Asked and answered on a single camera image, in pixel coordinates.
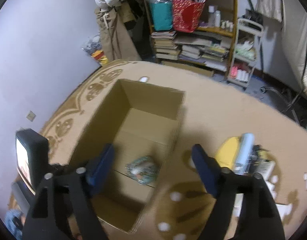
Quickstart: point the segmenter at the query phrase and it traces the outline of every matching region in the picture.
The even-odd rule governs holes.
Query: wall outlet
[[[29,114],[27,115],[27,119],[31,122],[33,122],[33,120],[36,118],[36,114],[32,111],[29,112]]]

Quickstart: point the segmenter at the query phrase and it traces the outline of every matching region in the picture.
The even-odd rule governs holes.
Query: bottle cap
[[[214,13],[215,7],[213,5],[209,5],[209,13]]]

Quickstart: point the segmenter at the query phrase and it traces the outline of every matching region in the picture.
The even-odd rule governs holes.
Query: brown pants
[[[112,8],[109,16],[106,17],[107,25],[103,18],[105,13],[100,12],[100,9],[97,8],[95,14],[100,28],[102,48],[109,61],[115,59],[141,60],[126,27],[115,9]]]

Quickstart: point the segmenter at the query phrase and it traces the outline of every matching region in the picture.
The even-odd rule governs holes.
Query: white utility cart
[[[253,35],[253,48],[255,50],[255,59],[249,59],[247,57],[245,57],[244,55],[241,55],[239,53],[237,53],[237,43],[238,43],[238,38],[239,38],[239,33],[240,31],[243,31],[244,33],[249,33]],[[237,22],[237,32],[236,32],[236,41],[235,41],[235,47],[234,47],[234,52],[232,54],[232,61],[231,61],[231,65],[230,65],[230,69],[229,69],[229,73],[227,76],[227,81],[237,84],[241,87],[243,87],[244,89],[246,89],[249,85],[251,76],[255,70],[255,66],[257,64],[257,62],[259,61],[260,58],[260,46],[261,46],[261,42],[262,42],[262,36],[263,36],[263,26],[260,25],[259,23],[256,23],[254,21],[248,20],[248,19],[244,19],[244,18],[239,18],[238,22]],[[248,72],[245,71],[247,73],[247,76],[245,76],[244,78],[240,78],[238,77],[238,75],[234,76],[232,73],[233,71],[233,66],[235,65],[235,62],[245,62],[248,65]]]

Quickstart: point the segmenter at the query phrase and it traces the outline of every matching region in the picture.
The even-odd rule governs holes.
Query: teal bag
[[[154,29],[169,31],[172,28],[172,0],[147,0],[150,5]]]

